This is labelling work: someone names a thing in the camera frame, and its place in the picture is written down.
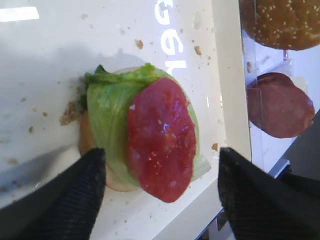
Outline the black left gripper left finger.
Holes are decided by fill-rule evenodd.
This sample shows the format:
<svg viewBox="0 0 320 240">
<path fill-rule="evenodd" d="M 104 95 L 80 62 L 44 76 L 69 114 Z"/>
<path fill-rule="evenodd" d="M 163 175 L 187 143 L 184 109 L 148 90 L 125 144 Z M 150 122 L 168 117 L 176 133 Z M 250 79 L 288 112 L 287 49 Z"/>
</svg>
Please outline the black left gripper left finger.
<svg viewBox="0 0 320 240">
<path fill-rule="evenodd" d="M 34 214 L 20 240 L 88 240 L 101 208 L 105 151 L 93 148 L 67 170 L 24 198 Z"/>
</svg>

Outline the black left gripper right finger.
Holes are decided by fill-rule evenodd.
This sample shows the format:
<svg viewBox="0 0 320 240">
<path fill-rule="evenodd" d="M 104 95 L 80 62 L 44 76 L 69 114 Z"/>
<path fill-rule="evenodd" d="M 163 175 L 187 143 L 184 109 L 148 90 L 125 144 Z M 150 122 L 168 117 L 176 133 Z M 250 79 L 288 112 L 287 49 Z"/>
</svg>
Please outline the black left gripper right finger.
<svg viewBox="0 0 320 240">
<path fill-rule="evenodd" d="M 320 182 L 274 178 L 237 151 L 219 151 L 218 193 L 237 240 L 318 240 Z"/>
</svg>

